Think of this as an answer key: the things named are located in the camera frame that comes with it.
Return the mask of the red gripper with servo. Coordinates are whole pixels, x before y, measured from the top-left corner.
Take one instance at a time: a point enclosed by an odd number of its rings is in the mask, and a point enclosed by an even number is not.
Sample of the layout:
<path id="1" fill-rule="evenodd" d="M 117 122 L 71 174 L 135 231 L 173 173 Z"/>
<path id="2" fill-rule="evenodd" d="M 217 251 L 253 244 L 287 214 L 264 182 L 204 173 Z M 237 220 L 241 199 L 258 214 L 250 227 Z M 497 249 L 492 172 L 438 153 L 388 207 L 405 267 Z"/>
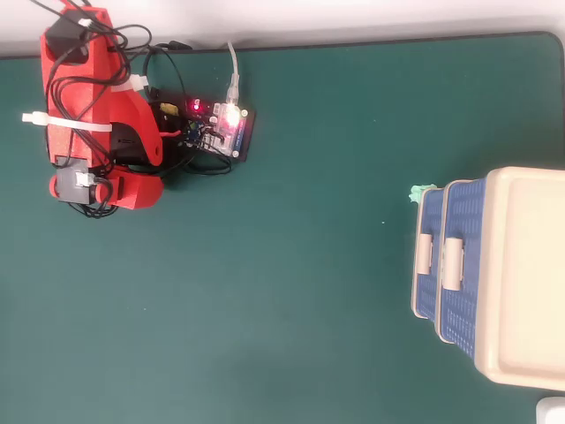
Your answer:
<path id="1" fill-rule="evenodd" d="M 87 159 L 57 156 L 55 168 L 49 193 L 67 203 L 98 207 L 106 201 L 131 210 L 150 208 L 164 189 L 159 176 L 129 171 L 116 171 L 110 176 L 102 167 L 91 168 Z"/>

